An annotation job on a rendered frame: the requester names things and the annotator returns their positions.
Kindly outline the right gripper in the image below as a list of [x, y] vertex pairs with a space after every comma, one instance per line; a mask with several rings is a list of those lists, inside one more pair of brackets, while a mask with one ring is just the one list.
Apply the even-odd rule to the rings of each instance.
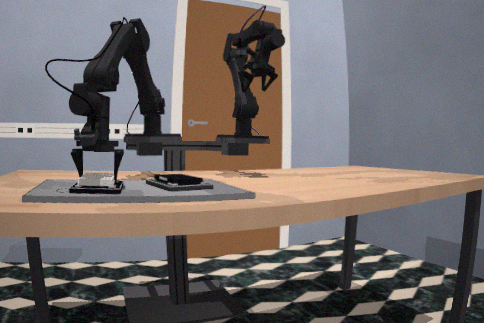
[[85, 123], [84, 127], [82, 128], [81, 135], [95, 134], [96, 130], [98, 129], [99, 136], [95, 145], [85, 147], [82, 146], [82, 149], [72, 149], [71, 152], [72, 159], [78, 170], [79, 178], [83, 175], [83, 151], [114, 152], [114, 180], [116, 183], [118, 168], [120, 166], [119, 164], [121, 163], [123, 157], [123, 150], [114, 150], [114, 146], [117, 147], [118, 141], [109, 141], [109, 118], [99, 118], [99, 121], [96, 121], [95, 129], [91, 129], [91, 125], [92, 117], [87, 117], [87, 123]]

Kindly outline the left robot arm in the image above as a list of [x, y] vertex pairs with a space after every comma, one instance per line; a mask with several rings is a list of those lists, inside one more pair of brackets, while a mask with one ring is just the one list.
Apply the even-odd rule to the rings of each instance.
[[[238, 47], [239, 33], [229, 33], [227, 35], [223, 52], [223, 60], [227, 63], [231, 71], [235, 88], [235, 107], [232, 115], [232, 118], [237, 118], [235, 133], [234, 135], [217, 135], [217, 137], [269, 139], [269, 136], [252, 136], [251, 133], [252, 118], [255, 118], [258, 114], [259, 106], [257, 105], [256, 97], [253, 96], [250, 87], [246, 93], [242, 92], [238, 71], [246, 71], [243, 66], [247, 62], [248, 53], [246, 50], [234, 50], [235, 48], [231, 48], [231, 44]], [[269, 55], [271, 51], [282, 47], [285, 44], [285, 37], [282, 34], [282, 29], [277, 29], [274, 23], [261, 20], [252, 22], [248, 28], [242, 31], [241, 48], [247, 48], [249, 43], [256, 40], [258, 41], [255, 50], [264, 50], [264, 53], [268, 52]]]

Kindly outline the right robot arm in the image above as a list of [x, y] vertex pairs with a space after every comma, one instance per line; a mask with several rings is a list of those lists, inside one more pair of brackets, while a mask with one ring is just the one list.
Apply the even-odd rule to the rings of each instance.
[[[84, 97], [91, 104], [94, 113], [97, 114], [96, 121], [99, 121], [99, 118], [109, 118], [110, 97], [98, 92], [117, 91], [117, 84], [119, 84], [118, 67], [123, 57], [131, 68], [137, 86], [140, 114], [144, 116], [143, 133], [147, 133], [125, 134], [125, 136], [181, 137], [181, 134], [160, 134], [162, 133], [160, 115], [165, 114], [165, 110], [163, 110], [165, 100], [161, 96], [160, 89], [157, 90], [151, 77], [147, 62], [150, 38], [142, 20], [140, 18], [130, 19], [129, 23], [121, 24], [121, 21], [111, 22], [112, 34], [94, 58], [99, 57], [105, 48], [107, 48], [106, 51], [101, 57], [89, 61], [83, 73], [83, 83], [75, 83], [73, 92]], [[114, 36], [114, 34], [116, 35]], [[88, 103], [75, 94], [71, 94], [69, 98], [69, 108], [75, 115], [92, 117], [93, 114]], [[83, 147], [95, 145], [97, 138], [98, 130], [96, 130], [95, 134], [81, 135], [79, 129], [74, 129], [74, 140], [80, 140], [80, 144]]]

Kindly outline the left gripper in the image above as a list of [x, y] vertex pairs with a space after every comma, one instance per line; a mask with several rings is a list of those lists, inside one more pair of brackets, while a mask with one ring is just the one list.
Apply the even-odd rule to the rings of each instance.
[[[270, 84], [278, 77], [275, 73], [275, 68], [268, 64], [270, 55], [268, 52], [264, 53], [264, 50], [251, 50], [251, 48], [237, 48], [234, 50], [246, 50], [249, 55], [251, 55], [250, 61], [244, 64], [243, 68], [250, 69], [251, 74], [247, 71], [238, 71], [239, 79], [241, 82], [242, 92], [246, 92], [254, 77], [262, 77], [262, 91], [266, 91]], [[260, 61], [259, 61], [260, 60]], [[266, 63], [267, 62], [267, 63]], [[265, 66], [266, 65], [266, 66]], [[262, 68], [262, 69], [261, 69]], [[253, 69], [253, 70], [252, 70]], [[259, 70], [262, 70], [259, 71]], [[265, 86], [266, 76], [270, 77], [270, 80]], [[247, 78], [247, 83], [244, 88], [244, 77]]]

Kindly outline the white perforated plate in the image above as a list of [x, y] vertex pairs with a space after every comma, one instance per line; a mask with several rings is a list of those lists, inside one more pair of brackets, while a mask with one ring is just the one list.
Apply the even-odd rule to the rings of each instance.
[[[84, 178], [84, 179], [82, 179]], [[114, 186], [114, 173], [86, 172], [79, 179], [77, 185], [82, 186]]]

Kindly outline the black rectangular frame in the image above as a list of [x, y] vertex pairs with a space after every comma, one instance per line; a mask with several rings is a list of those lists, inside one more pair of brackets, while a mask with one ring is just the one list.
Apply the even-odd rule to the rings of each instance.
[[69, 187], [69, 193], [91, 193], [91, 194], [120, 194], [123, 181], [117, 179], [114, 186], [82, 186], [75, 183]]

